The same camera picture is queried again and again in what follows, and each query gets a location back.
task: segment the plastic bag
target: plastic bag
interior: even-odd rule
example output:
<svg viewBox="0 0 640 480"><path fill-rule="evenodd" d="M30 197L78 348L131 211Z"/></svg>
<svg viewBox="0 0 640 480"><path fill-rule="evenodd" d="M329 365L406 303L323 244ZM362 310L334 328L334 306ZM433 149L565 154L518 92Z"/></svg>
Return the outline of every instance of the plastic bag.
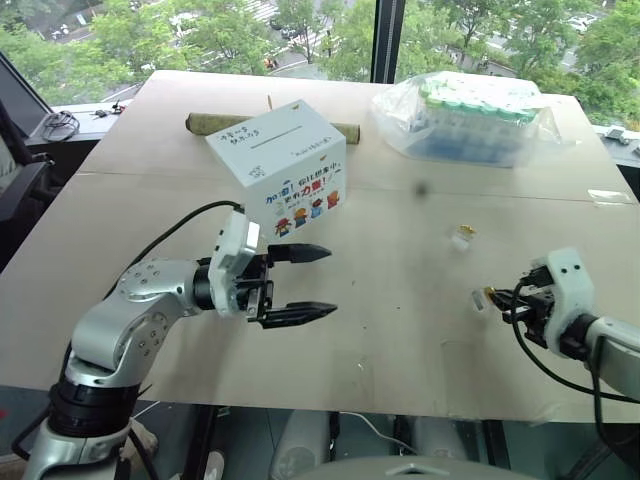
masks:
<svg viewBox="0 0 640 480"><path fill-rule="evenodd" d="M528 158L528 146L560 144L545 97L514 78L437 72L405 80L373 99L385 140L401 153L498 167Z"/></svg>

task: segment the window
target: window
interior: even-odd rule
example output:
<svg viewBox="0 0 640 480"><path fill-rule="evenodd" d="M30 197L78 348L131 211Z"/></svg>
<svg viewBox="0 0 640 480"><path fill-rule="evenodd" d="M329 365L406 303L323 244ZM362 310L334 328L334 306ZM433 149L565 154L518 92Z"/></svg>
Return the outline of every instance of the window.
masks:
<svg viewBox="0 0 640 480"><path fill-rule="evenodd" d="M51 105L157 69L369 81L375 0L1 0L0 51Z"/></svg>
<svg viewBox="0 0 640 480"><path fill-rule="evenodd" d="M438 70L529 79L592 123L640 130L640 0L407 0L396 82Z"/></svg>

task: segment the robotic arm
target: robotic arm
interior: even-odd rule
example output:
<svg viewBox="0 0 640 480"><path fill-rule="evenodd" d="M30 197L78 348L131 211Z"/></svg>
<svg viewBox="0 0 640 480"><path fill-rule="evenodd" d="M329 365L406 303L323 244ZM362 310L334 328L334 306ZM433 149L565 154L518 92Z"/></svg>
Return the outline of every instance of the robotic arm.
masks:
<svg viewBox="0 0 640 480"><path fill-rule="evenodd" d="M213 259L147 260L120 277L73 332L64 378L51 388L51 410L40 425L25 479L121 478L119 449L140 384L178 319L215 308L222 317L246 312L248 321L275 328L304 324L337 308L318 302L272 308L268 271L275 262L311 262L331 252L291 244L256 255L258 235L259 226L234 211Z"/></svg>
<svg viewBox="0 0 640 480"><path fill-rule="evenodd" d="M534 290L520 295L523 287ZM593 314L593 283L575 249L532 262L513 291L486 294L507 323L515 300L515 321L525 324L527 339L561 357L598 365L609 386L640 400L640 328Z"/></svg>

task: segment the white box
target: white box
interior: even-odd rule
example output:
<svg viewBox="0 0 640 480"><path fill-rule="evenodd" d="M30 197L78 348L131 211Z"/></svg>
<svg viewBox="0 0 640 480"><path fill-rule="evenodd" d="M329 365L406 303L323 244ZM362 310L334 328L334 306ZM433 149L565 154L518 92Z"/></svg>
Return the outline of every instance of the white box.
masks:
<svg viewBox="0 0 640 480"><path fill-rule="evenodd" d="M269 241L345 200L345 137L303 100L206 138L245 187L246 214Z"/></svg>

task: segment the white cable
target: white cable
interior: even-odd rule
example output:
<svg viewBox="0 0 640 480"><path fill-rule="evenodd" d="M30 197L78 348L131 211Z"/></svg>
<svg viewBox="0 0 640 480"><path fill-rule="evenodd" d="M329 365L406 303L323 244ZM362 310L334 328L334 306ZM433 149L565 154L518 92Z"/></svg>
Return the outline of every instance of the white cable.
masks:
<svg viewBox="0 0 640 480"><path fill-rule="evenodd" d="M142 415L143 413L147 413L149 410L151 410L153 407L155 407L159 403L160 402L153 402L151 405L149 405L147 408L143 409L141 412L136 413L132 418L133 419L138 418L140 415Z"/></svg>
<svg viewBox="0 0 640 480"><path fill-rule="evenodd" d="M358 417L361 420L364 421L364 423L366 423L367 425L369 425L369 428L371 430L373 430L373 433L375 433L378 437L384 439L384 440L388 440L389 442L393 442L397 445L400 445L404 448L406 448L407 450L409 450L411 453L413 453L414 455L419 455L419 453L416 451L415 448L410 447L409 445L407 445L406 443L404 443L402 440L398 440L397 438L393 438L393 437L387 437L386 435L381 434L378 429L376 427L373 426L373 423L371 423L369 421L369 419L367 417L365 417L364 415L361 415L359 413L355 413L355 412L340 412L341 415L352 415L354 417Z"/></svg>

